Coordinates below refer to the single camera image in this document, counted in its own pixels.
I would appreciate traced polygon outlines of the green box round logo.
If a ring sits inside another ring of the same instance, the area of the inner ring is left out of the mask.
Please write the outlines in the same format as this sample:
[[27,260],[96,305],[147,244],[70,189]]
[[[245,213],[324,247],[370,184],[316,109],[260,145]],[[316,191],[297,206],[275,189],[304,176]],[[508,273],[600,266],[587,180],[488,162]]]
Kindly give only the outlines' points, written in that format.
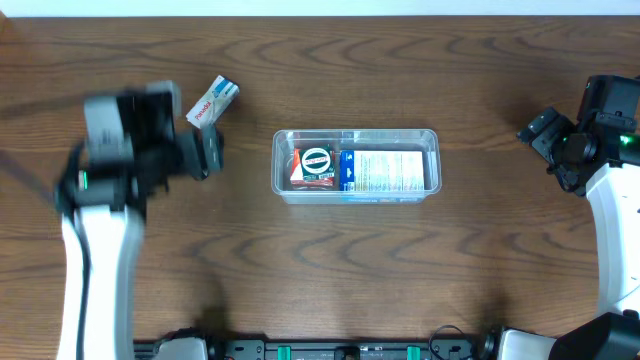
[[324,180],[335,176],[333,152],[329,146],[301,150],[300,165],[304,181]]

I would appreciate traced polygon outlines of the blue white medicine box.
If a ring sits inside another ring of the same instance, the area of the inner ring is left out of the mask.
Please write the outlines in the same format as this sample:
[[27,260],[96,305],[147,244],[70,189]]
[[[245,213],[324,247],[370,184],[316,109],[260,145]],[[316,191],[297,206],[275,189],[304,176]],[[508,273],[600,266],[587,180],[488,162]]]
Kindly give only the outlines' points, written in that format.
[[423,156],[419,151],[341,152],[341,191],[408,192],[424,189]]

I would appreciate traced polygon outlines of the red medicine box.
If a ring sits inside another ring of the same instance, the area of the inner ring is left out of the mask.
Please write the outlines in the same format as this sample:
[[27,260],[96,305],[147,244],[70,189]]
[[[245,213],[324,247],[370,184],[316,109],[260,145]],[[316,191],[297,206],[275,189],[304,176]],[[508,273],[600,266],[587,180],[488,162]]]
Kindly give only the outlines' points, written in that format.
[[300,151],[303,149],[296,148],[294,150],[293,164],[292,164],[292,169],[290,174],[291,184],[294,186],[301,186],[301,187],[304,187],[304,186],[331,187],[334,184],[335,176],[333,178],[316,180],[316,181],[304,181],[302,179],[302,169],[300,165]]

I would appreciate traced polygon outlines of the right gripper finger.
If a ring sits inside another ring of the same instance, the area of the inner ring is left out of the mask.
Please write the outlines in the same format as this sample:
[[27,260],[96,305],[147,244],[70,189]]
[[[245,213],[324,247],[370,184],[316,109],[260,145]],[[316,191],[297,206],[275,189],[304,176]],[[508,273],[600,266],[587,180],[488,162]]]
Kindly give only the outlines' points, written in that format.
[[536,116],[524,129],[516,135],[524,144],[532,145],[535,141],[555,143],[562,136],[573,131],[573,123],[565,115],[553,107],[546,108]]
[[558,165],[550,165],[546,172],[556,178],[564,192],[573,193],[576,196],[585,195],[585,186],[580,182],[577,173]]

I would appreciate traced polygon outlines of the white Panadol box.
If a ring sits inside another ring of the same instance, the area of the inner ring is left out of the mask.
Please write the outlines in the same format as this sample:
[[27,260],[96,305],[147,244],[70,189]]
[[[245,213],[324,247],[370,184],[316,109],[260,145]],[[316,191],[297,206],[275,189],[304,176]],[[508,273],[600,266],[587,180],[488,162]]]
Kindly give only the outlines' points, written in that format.
[[218,75],[206,93],[187,113],[187,121],[199,129],[214,125],[239,92],[236,83]]

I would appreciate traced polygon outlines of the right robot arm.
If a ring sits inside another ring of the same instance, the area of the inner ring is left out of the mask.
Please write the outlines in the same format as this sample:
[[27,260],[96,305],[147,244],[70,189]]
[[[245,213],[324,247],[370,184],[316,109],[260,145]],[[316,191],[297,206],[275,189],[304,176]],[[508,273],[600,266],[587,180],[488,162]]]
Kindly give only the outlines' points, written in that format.
[[575,121],[549,107],[518,139],[567,193],[590,204],[599,290],[593,320],[558,337],[513,328],[488,349],[497,360],[636,359],[639,356],[639,81],[588,78]]

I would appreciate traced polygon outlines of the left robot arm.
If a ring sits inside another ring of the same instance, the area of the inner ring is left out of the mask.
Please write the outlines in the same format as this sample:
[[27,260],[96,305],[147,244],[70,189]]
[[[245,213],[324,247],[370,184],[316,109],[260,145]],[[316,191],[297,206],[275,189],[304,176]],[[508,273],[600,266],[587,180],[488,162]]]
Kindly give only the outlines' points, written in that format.
[[136,264],[147,203],[172,177],[197,181],[223,168],[213,127],[177,132],[181,92],[172,81],[84,103],[87,136],[55,187],[66,254],[60,359],[131,359]]

